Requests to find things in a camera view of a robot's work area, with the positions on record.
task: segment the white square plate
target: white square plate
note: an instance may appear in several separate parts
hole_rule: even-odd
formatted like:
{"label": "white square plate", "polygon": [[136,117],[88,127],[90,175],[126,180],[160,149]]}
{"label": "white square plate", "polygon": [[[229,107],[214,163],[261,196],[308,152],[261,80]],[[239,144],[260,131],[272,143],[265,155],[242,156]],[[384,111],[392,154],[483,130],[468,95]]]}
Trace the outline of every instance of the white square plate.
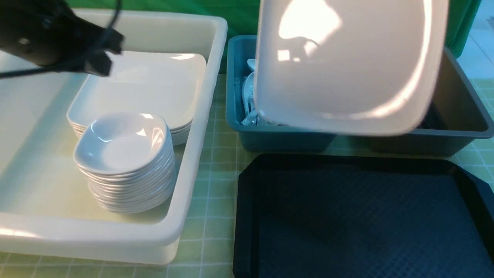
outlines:
{"label": "white square plate", "polygon": [[163,117],[170,129],[192,121],[206,60],[199,54],[124,51],[111,55],[109,77],[88,76],[67,112],[67,119],[87,127],[113,112]]}

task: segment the black robotic arm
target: black robotic arm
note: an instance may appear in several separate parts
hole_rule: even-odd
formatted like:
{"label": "black robotic arm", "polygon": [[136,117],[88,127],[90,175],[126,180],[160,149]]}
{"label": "black robotic arm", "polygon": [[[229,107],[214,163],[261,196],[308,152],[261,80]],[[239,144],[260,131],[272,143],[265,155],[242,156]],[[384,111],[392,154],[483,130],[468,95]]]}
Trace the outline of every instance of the black robotic arm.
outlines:
{"label": "black robotic arm", "polygon": [[103,28],[77,17],[64,0],[0,0],[0,50],[41,68],[0,73],[0,78],[46,72],[108,76],[106,51],[120,54],[124,37],[113,29],[122,7]]}

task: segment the white utensil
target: white utensil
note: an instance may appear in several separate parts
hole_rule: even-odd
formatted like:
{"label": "white utensil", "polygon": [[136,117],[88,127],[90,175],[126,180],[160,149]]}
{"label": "white utensil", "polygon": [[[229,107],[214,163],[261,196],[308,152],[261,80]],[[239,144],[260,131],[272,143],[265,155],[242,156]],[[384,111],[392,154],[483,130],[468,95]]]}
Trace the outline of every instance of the white utensil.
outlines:
{"label": "white utensil", "polygon": [[249,107],[249,98],[254,95],[254,73],[252,72],[247,76],[244,81],[244,85],[242,86],[242,101],[244,103],[244,110],[246,116],[251,112],[251,108]]}
{"label": "white utensil", "polygon": [[247,60],[247,66],[248,68],[254,72],[255,71],[255,59],[248,59]]}

